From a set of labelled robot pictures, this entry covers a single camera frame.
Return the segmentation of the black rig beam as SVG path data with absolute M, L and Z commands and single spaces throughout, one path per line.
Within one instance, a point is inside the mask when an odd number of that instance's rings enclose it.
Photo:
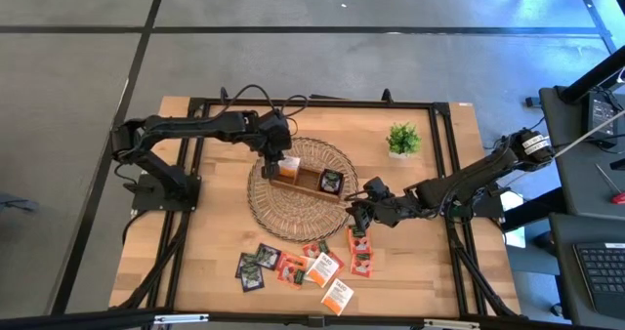
M 128 330 L 153 325 L 158 314 L 173 313 L 168 309 L 110 309 L 56 315 L 0 319 L 0 330 Z M 406 326 L 422 328 L 425 319 L 449 319 L 477 322 L 480 330 L 614 330 L 585 325 L 529 320 L 520 316 L 465 315 L 459 318 L 383 317 L 351 315 L 300 315 L 271 313 L 208 313 L 208 322 L 250 322 L 303 325 L 322 328 L 331 325 Z

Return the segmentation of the silver beam bracket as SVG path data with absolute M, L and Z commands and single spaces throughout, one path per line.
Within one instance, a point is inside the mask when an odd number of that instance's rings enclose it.
M 208 313 L 187 313 L 187 314 L 158 314 L 154 317 L 153 325 L 173 325 L 184 323 L 208 322 Z
M 421 330 L 480 330 L 477 322 L 449 319 L 425 319 Z

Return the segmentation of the grey side desk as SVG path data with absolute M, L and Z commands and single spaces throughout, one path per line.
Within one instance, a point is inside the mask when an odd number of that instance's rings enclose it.
M 565 145 L 583 135 L 581 104 L 563 103 L 553 88 L 540 89 L 539 97 L 552 144 Z M 594 144 L 581 143 L 556 159 L 571 214 L 625 219 L 625 204 L 611 202 L 615 186 L 625 192 L 625 170 L 610 168 L 612 162 L 625 159 L 625 115 L 616 123 L 620 131 L 616 147 L 601 150 Z

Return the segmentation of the white thin rod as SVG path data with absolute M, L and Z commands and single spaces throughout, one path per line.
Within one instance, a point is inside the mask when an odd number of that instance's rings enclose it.
M 625 109 L 619 111 L 618 113 L 616 113 L 614 116 L 612 116 L 611 118 L 607 119 L 606 121 L 604 121 L 603 123 L 601 123 L 600 125 L 598 125 L 597 127 L 593 128 L 592 130 L 590 130 L 589 132 L 585 133 L 584 135 L 582 135 L 580 138 L 576 139 L 574 142 L 572 142 L 571 144 L 568 144 L 564 149 L 558 151 L 554 158 L 558 158 L 560 156 L 562 156 L 563 154 L 565 154 L 566 152 L 568 152 L 569 150 L 571 150 L 573 147 L 575 147 L 576 145 L 584 142 L 585 140 L 587 140 L 589 137 L 591 137 L 592 135 L 594 135 L 595 133 L 597 133 L 598 131 L 600 131 L 601 129 L 603 129 L 604 127 L 606 127 L 607 125 L 610 125 L 611 123 L 613 123 L 614 121 L 616 121 L 620 116 L 625 115 Z

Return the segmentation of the grey floor object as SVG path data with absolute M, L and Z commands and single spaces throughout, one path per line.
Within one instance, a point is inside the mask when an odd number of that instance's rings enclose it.
M 39 208 L 35 201 L 0 192 L 0 212 L 8 208 L 16 208 L 26 212 L 34 212 Z

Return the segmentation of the black aluminium table frame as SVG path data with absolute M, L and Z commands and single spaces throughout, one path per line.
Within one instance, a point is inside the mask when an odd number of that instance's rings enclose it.
M 357 177 L 381 178 L 394 192 L 464 167 L 484 155 L 474 107 L 452 103 L 450 116 L 430 114 L 413 103 L 310 103 L 296 115 L 302 137 L 326 141 L 353 162 Z M 416 125 L 421 150 L 409 158 L 389 156 L 386 137 L 395 123 Z M 333 315 L 320 303 L 324 289 L 306 283 L 295 289 L 273 271 L 265 287 L 244 292 L 234 273 L 242 252 L 266 243 L 291 253 L 300 246 L 270 235 L 254 220 L 247 203 L 247 177 L 255 154 L 244 145 L 209 140 L 199 173 L 202 191 L 190 216 L 174 307 L 180 311 Z M 409 220 L 394 228 L 370 230 L 373 272 L 370 277 L 342 271 L 354 290 L 343 315 L 455 317 L 458 302 L 442 220 Z

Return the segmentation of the black keyboard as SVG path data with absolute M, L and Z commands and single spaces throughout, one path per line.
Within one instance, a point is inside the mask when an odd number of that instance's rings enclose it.
M 573 245 L 596 312 L 625 320 L 625 242 Z

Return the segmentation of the dark keyboard desk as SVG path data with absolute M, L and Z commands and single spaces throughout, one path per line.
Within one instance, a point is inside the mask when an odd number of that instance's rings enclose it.
M 575 325 L 625 330 L 625 320 L 595 311 L 573 251 L 573 245 L 625 242 L 625 221 L 552 214 L 549 217 L 559 263 L 559 292 L 564 317 Z

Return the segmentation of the brown wooden tea box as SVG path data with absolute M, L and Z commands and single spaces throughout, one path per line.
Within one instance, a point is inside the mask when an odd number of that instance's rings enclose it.
M 315 169 L 300 164 L 296 179 L 285 178 L 278 175 L 273 180 L 270 180 L 270 184 L 279 188 L 302 193 L 313 198 L 325 200 L 331 203 L 338 203 L 342 197 L 345 175 L 342 173 L 344 175 L 344 180 L 342 190 L 339 195 L 326 193 L 319 190 L 320 176 L 325 169 L 327 168 Z

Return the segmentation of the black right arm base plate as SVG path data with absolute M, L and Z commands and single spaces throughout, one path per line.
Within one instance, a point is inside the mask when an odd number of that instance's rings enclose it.
M 497 183 L 491 183 L 476 190 L 467 200 L 454 199 L 444 210 L 452 219 L 501 218 L 503 206 L 501 195 L 505 190 Z

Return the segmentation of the black diagonal beam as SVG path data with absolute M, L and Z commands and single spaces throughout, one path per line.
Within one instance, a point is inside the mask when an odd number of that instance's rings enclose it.
M 625 45 L 597 64 L 570 86 L 558 91 L 559 98 L 564 103 L 577 103 L 585 97 L 593 87 L 606 81 L 606 79 L 623 67 L 625 67 Z

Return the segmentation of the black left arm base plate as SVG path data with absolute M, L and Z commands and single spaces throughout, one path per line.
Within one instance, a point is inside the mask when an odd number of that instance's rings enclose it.
M 138 211 L 194 211 L 197 206 L 202 179 L 186 176 L 184 191 L 166 188 L 149 174 L 141 174 L 133 189 L 132 208 Z

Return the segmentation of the black power adapter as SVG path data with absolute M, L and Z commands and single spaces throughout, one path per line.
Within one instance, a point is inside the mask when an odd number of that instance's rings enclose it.
M 589 96 L 589 124 L 590 129 L 595 129 L 613 117 L 619 108 L 616 102 L 606 92 L 593 93 Z M 597 136 L 614 136 L 617 133 L 616 121 L 604 125 L 595 132 Z

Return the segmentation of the green plant in white pot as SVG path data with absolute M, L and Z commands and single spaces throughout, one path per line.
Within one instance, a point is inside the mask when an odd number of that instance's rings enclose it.
M 391 126 L 386 137 L 389 156 L 394 158 L 409 158 L 421 150 L 421 137 L 417 133 L 415 124 L 406 122 Z

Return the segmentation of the round woven placemat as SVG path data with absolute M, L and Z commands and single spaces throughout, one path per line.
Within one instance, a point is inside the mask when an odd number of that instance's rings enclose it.
M 344 197 L 356 192 L 358 179 L 350 158 L 333 144 L 305 137 L 293 140 L 287 155 L 300 157 L 301 164 L 315 169 L 336 170 L 345 175 L 341 200 L 331 203 L 288 189 L 272 186 L 261 175 L 263 159 L 250 170 L 247 202 L 255 221 L 270 234 L 291 242 L 325 239 L 350 218 Z

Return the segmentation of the red handled screwdriver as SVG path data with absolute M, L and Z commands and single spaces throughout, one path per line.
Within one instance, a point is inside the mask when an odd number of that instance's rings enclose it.
M 599 173 L 606 181 L 608 186 L 614 191 L 614 195 L 611 198 L 611 203 L 616 205 L 625 205 L 625 191 L 621 190 L 616 183 L 611 179 L 611 177 L 604 171 L 604 169 L 596 164 L 595 167 L 598 169 Z

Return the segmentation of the dark purple tea packet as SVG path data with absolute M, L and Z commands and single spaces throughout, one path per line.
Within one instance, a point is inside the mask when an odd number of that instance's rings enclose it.
M 248 264 L 240 269 L 240 280 L 242 290 L 250 292 L 265 287 L 263 273 L 258 265 Z
M 341 172 L 325 169 L 320 176 L 319 190 L 339 195 L 343 186 L 344 175 Z
M 242 252 L 239 256 L 235 277 L 241 277 L 241 271 L 246 266 L 255 266 L 257 264 L 257 257 L 255 254 Z
M 274 247 L 260 243 L 256 251 L 256 263 L 263 268 L 275 270 L 282 252 Z

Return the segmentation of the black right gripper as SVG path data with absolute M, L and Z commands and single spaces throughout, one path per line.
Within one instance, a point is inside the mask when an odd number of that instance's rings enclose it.
M 366 190 L 344 197 L 344 201 L 351 203 L 346 212 L 354 218 L 356 228 L 362 233 L 366 233 L 372 223 L 395 227 L 400 221 L 408 218 L 408 209 L 394 197 L 375 202 L 368 197 L 360 198 L 364 193 Z

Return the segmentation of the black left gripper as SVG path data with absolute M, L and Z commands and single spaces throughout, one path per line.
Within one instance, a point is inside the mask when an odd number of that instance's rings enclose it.
M 283 150 L 290 149 L 292 146 L 291 135 L 289 137 L 277 136 L 272 137 L 265 131 L 265 121 L 268 113 L 259 118 L 259 132 L 264 139 L 261 153 L 264 155 L 264 165 L 262 167 L 262 178 L 273 180 L 279 175 L 279 160 L 283 158 Z

